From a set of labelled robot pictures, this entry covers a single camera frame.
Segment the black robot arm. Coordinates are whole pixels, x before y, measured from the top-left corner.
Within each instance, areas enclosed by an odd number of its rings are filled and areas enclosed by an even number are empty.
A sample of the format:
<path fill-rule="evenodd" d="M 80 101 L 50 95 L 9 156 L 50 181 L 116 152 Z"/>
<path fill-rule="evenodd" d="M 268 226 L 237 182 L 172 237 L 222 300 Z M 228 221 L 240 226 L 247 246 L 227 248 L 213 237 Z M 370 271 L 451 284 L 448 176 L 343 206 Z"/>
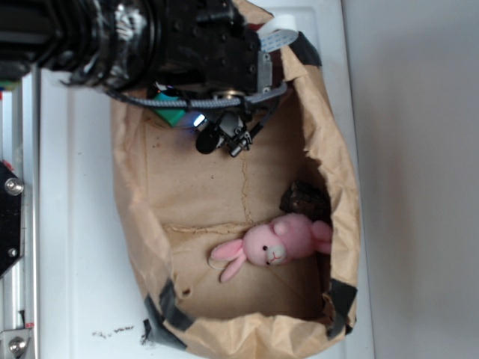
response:
<path fill-rule="evenodd" d="M 34 68 L 143 108 L 251 108 L 274 96 L 232 1 L 3 1 L 1 89 Z"/>

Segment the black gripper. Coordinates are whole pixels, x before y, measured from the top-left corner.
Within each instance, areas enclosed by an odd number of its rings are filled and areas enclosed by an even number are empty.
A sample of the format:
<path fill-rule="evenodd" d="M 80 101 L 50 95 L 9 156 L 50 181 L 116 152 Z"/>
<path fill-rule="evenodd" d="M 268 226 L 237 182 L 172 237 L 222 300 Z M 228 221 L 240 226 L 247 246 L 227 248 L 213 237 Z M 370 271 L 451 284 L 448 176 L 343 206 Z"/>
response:
<path fill-rule="evenodd" d="M 272 62 L 232 1 L 162 1 L 155 79 L 198 93 L 263 93 L 272 85 Z M 207 120 L 199 114 L 194 128 Z"/>

